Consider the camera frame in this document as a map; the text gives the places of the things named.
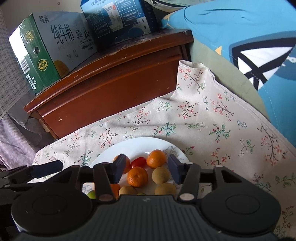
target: drawer front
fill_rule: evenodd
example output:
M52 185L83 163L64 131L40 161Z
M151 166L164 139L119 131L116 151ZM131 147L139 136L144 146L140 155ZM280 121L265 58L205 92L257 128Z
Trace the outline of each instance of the drawer front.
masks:
M110 68L55 97L38 112L62 138L77 129L176 88L180 46Z

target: wooden nightstand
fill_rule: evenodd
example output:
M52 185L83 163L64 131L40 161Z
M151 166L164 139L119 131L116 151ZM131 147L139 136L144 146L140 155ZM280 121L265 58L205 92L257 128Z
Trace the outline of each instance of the wooden nightstand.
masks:
M36 96L34 112L55 138L176 88L178 62L190 60L190 30L165 29L97 53Z

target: blue milk box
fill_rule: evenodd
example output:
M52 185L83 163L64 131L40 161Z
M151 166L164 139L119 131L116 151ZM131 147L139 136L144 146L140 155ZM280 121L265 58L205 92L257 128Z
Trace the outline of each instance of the blue milk box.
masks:
M81 8L103 46L152 33L158 27L152 6L143 0L82 0Z

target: mandarin orange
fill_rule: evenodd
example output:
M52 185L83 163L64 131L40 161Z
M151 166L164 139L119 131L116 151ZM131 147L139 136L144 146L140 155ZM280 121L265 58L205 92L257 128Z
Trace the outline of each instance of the mandarin orange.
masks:
M110 187L112 189L112 192L114 194L114 197L116 198L116 200L119 198L119 190L120 190L120 185L117 184L110 184Z
M126 167L125 167L125 169L123 170L123 174L128 173L128 171L131 169L130 164L131 164L131 161L130 161L130 159L126 156Z
M148 183L148 173L142 167L134 167L128 172L127 181L135 188L145 186Z
M161 167L166 163L166 156L161 150L152 151L146 159L147 166L152 169Z

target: green lime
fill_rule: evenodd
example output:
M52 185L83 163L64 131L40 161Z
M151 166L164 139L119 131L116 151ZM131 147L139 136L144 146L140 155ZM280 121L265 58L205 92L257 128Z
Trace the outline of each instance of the green lime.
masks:
M88 192L87 196L90 199L96 199L96 192L95 192L95 190L91 190L90 192Z

